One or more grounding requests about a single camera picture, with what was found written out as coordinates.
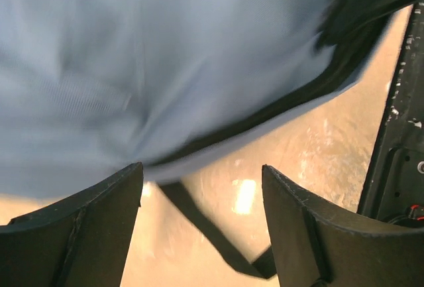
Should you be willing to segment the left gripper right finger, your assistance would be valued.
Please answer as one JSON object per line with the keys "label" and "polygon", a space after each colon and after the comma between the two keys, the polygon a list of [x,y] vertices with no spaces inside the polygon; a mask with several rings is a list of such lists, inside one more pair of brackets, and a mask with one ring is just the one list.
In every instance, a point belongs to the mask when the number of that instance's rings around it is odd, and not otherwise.
{"label": "left gripper right finger", "polygon": [[262,167],[280,286],[423,285],[423,230],[370,219]]}

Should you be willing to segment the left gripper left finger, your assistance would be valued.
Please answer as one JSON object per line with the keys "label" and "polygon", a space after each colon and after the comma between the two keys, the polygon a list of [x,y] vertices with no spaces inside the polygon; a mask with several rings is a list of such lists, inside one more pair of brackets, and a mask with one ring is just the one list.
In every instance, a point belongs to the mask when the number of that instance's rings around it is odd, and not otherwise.
{"label": "left gripper left finger", "polygon": [[142,164],[1,226],[2,286],[119,286]]}

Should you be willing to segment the blue student backpack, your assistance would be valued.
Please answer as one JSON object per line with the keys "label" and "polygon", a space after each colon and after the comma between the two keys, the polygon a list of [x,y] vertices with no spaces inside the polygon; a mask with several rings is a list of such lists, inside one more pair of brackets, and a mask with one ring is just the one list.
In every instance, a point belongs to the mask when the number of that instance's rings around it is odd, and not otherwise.
{"label": "blue student backpack", "polygon": [[418,0],[1,0],[1,193],[180,178],[332,99]]}

